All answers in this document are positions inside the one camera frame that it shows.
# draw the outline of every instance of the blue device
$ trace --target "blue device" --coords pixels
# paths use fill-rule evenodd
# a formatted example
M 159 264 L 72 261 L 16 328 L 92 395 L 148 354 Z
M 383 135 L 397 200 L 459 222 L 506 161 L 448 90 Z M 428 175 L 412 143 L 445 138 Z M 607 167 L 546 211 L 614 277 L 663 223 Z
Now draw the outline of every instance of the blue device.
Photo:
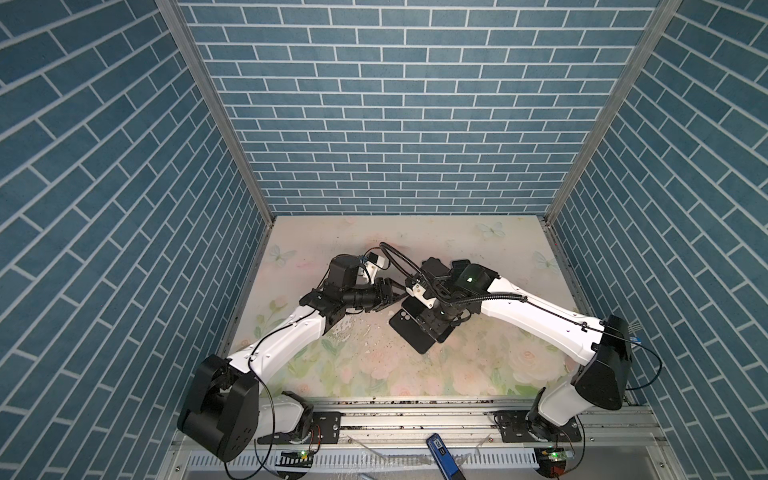
M 435 457 L 437 466 L 442 472 L 445 480 L 466 480 L 462 471 L 458 469 L 456 461 L 451 456 L 451 452 L 448 451 L 448 447 L 442 442 L 440 435 L 434 434 L 427 439 L 427 447 L 432 452 L 432 456 Z

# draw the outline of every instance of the black cable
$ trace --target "black cable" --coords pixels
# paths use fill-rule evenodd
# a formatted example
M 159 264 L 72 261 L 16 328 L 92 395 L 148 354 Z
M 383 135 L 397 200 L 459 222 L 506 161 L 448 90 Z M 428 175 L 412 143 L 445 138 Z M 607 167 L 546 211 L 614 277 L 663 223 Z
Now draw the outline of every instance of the black cable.
M 260 462 L 259 468 L 256 469 L 256 471 L 247 477 L 237 478 L 233 477 L 230 474 L 230 470 L 227 468 L 227 463 L 224 463 L 224 471 L 227 473 L 227 477 L 230 478 L 230 480 L 248 480 L 249 478 L 255 477 L 259 472 L 261 472 L 261 469 L 264 468 L 264 464 L 266 464 L 267 459 L 270 457 L 270 453 L 272 453 L 272 446 L 275 442 L 275 402 L 272 400 L 272 392 L 270 392 L 270 389 L 267 388 L 266 383 L 256 374 L 255 371 L 253 371 L 253 367 L 250 365 L 251 358 L 248 358 L 248 368 L 253 373 L 253 375 L 256 377 L 256 380 L 259 381 L 264 386 L 264 389 L 266 390 L 266 394 L 270 397 L 270 407 L 272 409 L 272 435 L 270 436 L 270 447 L 266 451 L 266 456 L 264 457 L 264 461 Z M 256 453 L 256 440 L 253 440 L 253 453 Z
M 518 302 L 524 302 L 528 298 L 525 295 L 520 295 L 518 293 L 487 293 L 485 295 L 475 295 L 475 296 L 468 296 L 466 298 L 451 300 L 447 296 L 442 295 L 433 285 L 432 281 L 430 280 L 429 276 L 424 272 L 424 270 L 421 269 L 416 263 L 409 259 L 403 252 L 397 250 L 392 245 L 389 245 L 386 242 L 381 242 L 379 244 L 379 247 L 381 248 L 381 251 L 384 253 L 384 255 L 389 259 L 390 263 L 393 263 L 395 267 L 402 272 L 403 275 L 405 275 L 409 279 L 413 279 L 414 276 L 407 273 L 405 269 L 402 268 L 402 266 L 397 263 L 396 260 L 392 258 L 390 254 L 393 254 L 400 258 L 401 260 L 405 261 L 408 266 L 410 266 L 414 271 L 416 272 L 416 276 L 423 281 L 424 287 L 427 289 L 429 293 L 431 293 L 435 298 L 440 300 L 440 303 L 446 306 L 457 306 L 457 305 L 466 305 L 468 303 L 475 303 L 475 302 L 482 302 L 485 300 L 517 300 Z
M 569 318 L 567 318 L 565 316 L 558 315 L 557 313 L 552 312 L 551 310 L 547 310 L 543 306 L 536 305 L 535 303 L 528 302 L 528 305 L 535 306 L 539 310 L 544 310 L 545 312 L 550 313 L 551 315 L 554 315 L 554 316 L 556 316 L 559 319 L 563 319 L 566 322 L 573 323 L 574 325 L 578 326 L 579 328 L 587 329 L 587 330 L 592 330 L 593 332 L 602 333 L 603 335 L 612 336 L 615 339 L 623 340 L 623 341 L 625 341 L 627 343 L 631 343 L 632 345 L 637 345 L 640 348 L 644 349 L 645 351 L 650 352 L 653 356 L 655 356 L 656 360 L 658 360 L 658 362 L 659 362 L 659 368 L 656 370 L 656 374 L 654 375 L 654 377 L 652 379 L 650 379 L 649 382 L 646 382 L 645 384 L 643 384 L 641 386 L 627 388 L 625 390 L 631 392 L 632 390 L 644 389 L 645 387 L 647 387 L 647 386 L 651 385 L 653 382 L 655 382 L 659 378 L 659 375 L 661 375 L 661 370 L 664 368 L 664 362 L 661 360 L 661 357 L 659 356 L 658 353 L 656 353 L 655 351 L 649 349 L 648 347 L 646 347 L 642 343 L 640 343 L 640 342 L 638 342 L 636 340 L 625 339 L 624 337 L 621 337 L 621 336 L 618 336 L 618 335 L 614 335 L 613 333 L 608 333 L 605 330 L 599 330 L 599 329 L 596 329 L 596 328 L 592 328 L 591 326 L 588 326 L 587 323 L 577 322 L 576 320 L 572 320 L 572 319 L 569 319 Z
M 561 476 L 567 473 L 573 472 L 584 461 L 584 454 L 587 452 L 587 432 L 584 430 L 584 424 L 581 423 L 581 419 L 578 418 L 578 415 L 576 415 L 576 421 L 578 422 L 579 425 L 581 425 L 581 457 L 578 459 L 578 462 L 576 462 L 576 465 L 574 465 L 573 468 L 569 468 L 568 470 L 563 472 L 562 475 L 558 475 L 557 478 L 560 478 Z
M 259 340 L 259 342 L 256 344 L 256 346 L 254 346 L 254 348 L 250 351 L 250 355 L 248 356 L 248 369 L 251 371 L 251 373 L 253 373 L 253 376 L 256 377 L 256 380 L 259 383 L 261 383 L 261 385 L 264 386 L 264 389 L 266 390 L 266 394 L 270 397 L 270 408 L 272 409 L 272 435 L 270 436 L 270 447 L 266 451 L 266 457 L 264 457 L 264 461 L 263 462 L 259 463 L 259 468 L 257 468 L 254 473 L 248 475 L 247 477 L 243 477 L 243 478 L 233 477 L 230 474 L 230 470 L 227 467 L 227 463 L 226 462 L 224 463 L 224 471 L 227 473 L 227 477 L 229 477 L 231 480 L 248 480 L 249 478 L 253 478 L 254 476 L 256 476 L 257 473 L 261 472 L 261 469 L 264 468 L 264 464 L 266 464 L 267 459 L 270 457 L 270 453 L 272 453 L 272 447 L 274 446 L 274 442 L 275 442 L 275 427 L 276 427 L 276 423 L 275 423 L 275 402 L 272 399 L 272 392 L 270 392 L 270 388 L 268 386 L 266 386 L 266 383 L 261 379 L 261 377 L 259 377 L 259 374 L 256 373 L 256 370 L 253 369 L 253 365 L 251 364 L 251 362 L 253 361 L 253 354 L 259 349 L 259 346 L 263 343 L 264 340 L 270 338 L 272 335 L 274 335 L 275 333 L 278 333 L 280 330 L 285 330 L 289 326 L 296 325 L 298 322 L 304 320 L 305 318 L 307 318 L 308 316 L 312 315 L 316 311 L 317 311 L 316 309 L 313 309 L 311 312 L 307 313 L 305 316 L 303 316 L 303 317 L 301 317 L 301 318 L 299 318 L 297 320 L 294 320 L 291 323 L 287 323 L 286 325 L 281 326 L 279 329 L 275 329 L 275 330 L 272 330 L 271 332 L 267 333 L 265 336 L 263 336 L 261 338 L 261 340 Z M 253 444 L 253 451 L 254 451 L 254 453 L 256 452 L 256 443 L 255 442 Z

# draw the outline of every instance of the aluminum frame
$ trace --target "aluminum frame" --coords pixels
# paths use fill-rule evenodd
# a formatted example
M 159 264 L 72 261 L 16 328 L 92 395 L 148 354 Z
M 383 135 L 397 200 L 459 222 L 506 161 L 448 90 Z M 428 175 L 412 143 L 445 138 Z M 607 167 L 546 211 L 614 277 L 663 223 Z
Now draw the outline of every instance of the aluminum frame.
M 156 0 L 156 3 L 160 9 L 160 14 L 163 16 L 163 20 L 168 25 L 170 35 L 174 38 L 181 56 L 187 63 L 195 85 L 200 90 L 200 94 L 203 95 L 206 105 L 208 105 L 208 110 L 210 110 L 211 117 L 213 117 L 216 126 L 219 128 L 224 143 L 227 144 L 237 170 L 243 176 L 248 191 L 251 197 L 253 197 L 259 212 L 264 217 L 264 221 L 268 227 L 271 227 L 275 216 L 259 187 L 253 168 L 251 168 L 245 150 L 243 150 L 243 145 L 240 143 L 240 139 L 237 138 L 230 117 L 227 115 L 227 110 L 224 108 L 221 97 L 219 97 L 214 86 L 214 81 L 211 79 L 210 72 L 205 66 L 205 61 L 202 55 L 200 55 L 200 50 L 197 49 L 197 45 L 192 37 L 192 31 L 184 19 L 184 13 L 181 11 L 178 1 Z
M 492 413 L 498 410 L 528 410 L 531 400 L 504 397 L 381 397 L 308 399 L 318 412 L 341 412 L 339 443 L 323 444 L 323 449 L 353 452 L 361 444 L 369 449 L 423 448 L 425 438 L 433 432 L 453 449 L 479 448 L 493 453 L 510 447 L 550 446 L 542 442 L 504 443 L 495 427 Z M 624 406 L 611 412 L 590 409 L 579 415 L 584 424 L 585 444 L 589 446 L 646 447 L 660 480 L 682 480 L 670 446 L 655 415 L 647 406 Z M 275 445 L 275 449 L 295 449 L 292 445 Z M 191 455 L 201 447 L 184 435 L 172 441 L 158 479 L 181 480 L 186 472 L 197 471 L 188 465 Z
M 611 126 L 621 105 L 632 89 L 632 85 L 634 85 L 637 77 L 640 76 L 645 63 L 650 58 L 654 48 L 656 48 L 656 44 L 661 39 L 664 30 L 667 29 L 681 2 L 682 0 L 660 0 L 654 13 L 650 16 L 643 36 L 640 38 L 637 46 L 632 49 L 632 53 L 629 59 L 627 59 L 627 64 L 624 66 L 624 70 L 621 71 L 618 80 L 616 80 L 616 85 L 614 85 L 614 89 L 608 96 L 605 106 L 600 110 L 598 118 L 592 125 L 592 130 L 587 134 L 581 149 L 574 159 L 574 163 L 571 165 L 571 169 L 563 178 L 563 183 L 555 194 L 552 203 L 547 207 L 547 212 L 544 215 L 547 224 L 552 225 L 563 210 L 568 196 L 576 187 L 578 179 L 592 160 L 592 155 L 598 149 L 600 142 L 603 141 L 608 128 Z

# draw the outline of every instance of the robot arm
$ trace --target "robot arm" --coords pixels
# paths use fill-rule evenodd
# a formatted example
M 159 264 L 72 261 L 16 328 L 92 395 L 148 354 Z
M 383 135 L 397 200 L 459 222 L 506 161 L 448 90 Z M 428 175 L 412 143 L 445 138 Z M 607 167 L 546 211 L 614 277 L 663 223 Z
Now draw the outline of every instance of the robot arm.
M 223 462 L 237 457 L 256 436 L 288 432 L 306 437 L 313 407 L 290 392 L 259 406 L 259 394 L 277 371 L 302 348 L 339 322 L 346 309 L 380 310 L 399 301 L 393 288 L 404 287 L 376 278 L 388 266 L 375 254 L 365 259 L 339 255 L 331 260 L 322 288 L 313 289 L 283 323 L 262 339 L 226 359 L 211 355 L 198 367 L 187 390 L 177 427 Z M 365 284 L 358 284 L 358 279 Z M 270 409 L 274 407 L 273 425 Z
M 267 415 L 270 405 L 259 407 L 263 384 L 302 348 L 327 333 L 348 308 L 379 311 L 405 297 L 402 310 L 389 323 L 420 353 L 444 342 L 473 313 L 482 312 L 548 341 L 579 364 L 578 370 L 536 397 L 527 420 L 539 439 L 555 439 L 559 427 L 591 406 L 621 407 L 631 367 L 625 320 L 610 316 L 603 321 L 562 309 L 468 260 L 455 261 L 448 268 L 429 258 L 419 275 L 407 276 L 402 286 L 389 278 L 376 278 L 392 259 L 383 251 L 386 257 L 374 253 L 335 257 L 322 287 L 306 294 L 275 330 L 227 359 L 215 355 L 205 359 L 187 392 L 179 430 L 224 462 L 237 457 L 254 436 L 273 429 L 304 438 L 309 423 L 301 420 L 311 417 L 311 405 L 289 392 L 276 397 L 273 425 L 272 416 Z M 393 289 L 407 293 L 395 294 Z
M 488 292 L 525 296 L 524 302 L 486 300 L 482 302 L 481 311 L 546 340 L 579 364 L 572 374 L 539 392 L 528 413 L 532 434 L 549 440 L 558 434 L 559 427 L 585 409 L 621 408 L 631 368 L 631 350 L 618 338 L 629 339 L 625 320 L 610 316 L 603 321 L 571 312 L 524 291 L 505 278 L 493 280 Z

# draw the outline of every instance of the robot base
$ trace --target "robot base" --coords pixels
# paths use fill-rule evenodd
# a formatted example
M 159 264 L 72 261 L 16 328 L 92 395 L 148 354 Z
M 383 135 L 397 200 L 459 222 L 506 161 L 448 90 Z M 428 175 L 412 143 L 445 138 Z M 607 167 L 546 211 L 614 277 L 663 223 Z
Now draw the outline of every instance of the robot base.
M 312 420 L 307 426 L 306 430 L 309 431 L 313 425 L 320 427 L 320 433 L 322 435 L 321 442 L 323 444 L 336 444 L 339 443 L 339 428 L 341 425 L 341 413 L 340 412 L 313 412 Z M 296 443 L 296 436 L 291 433 L 276 433 L 273 441 L 274 445 L 308 445 L 310 443 L 310 436 L 306 435 L 306 441 Z M 265 435 L 257 439 L 259 445 L 269 445 L 270 436 Z

